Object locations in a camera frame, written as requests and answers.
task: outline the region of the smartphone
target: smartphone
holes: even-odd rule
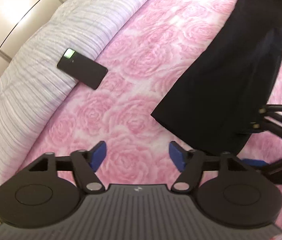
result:
[[[69,74],[88,87],[96,90],[108,69],[73,49],[67,49],[57,64],[57,68]]]

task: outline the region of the pink blanket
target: pink blanket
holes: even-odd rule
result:
[[[101,86],[94,91],[78,84],[72,90],[23,166],[44,152],[68,155],[104,140],[107,158],[97,175],[105,185],[170,186],[179,172],[169,158],[169,142],[189,147],[150,114],[216,36],[235,3],[148,0],[98,57],[109,69]],[[282,67],[269,102],[282,104]],[[282,157],[282,140],[269,133],[252,136],[239,156],[272,162]],[[61,176],[72,179],[68,173]],[[277,225],[282,228],[282,212]]]

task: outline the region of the black pants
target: black pants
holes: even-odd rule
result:
[[[207,50],[152,112],[191,147],[238,154],[282,61],[282,0],[238,0]]]

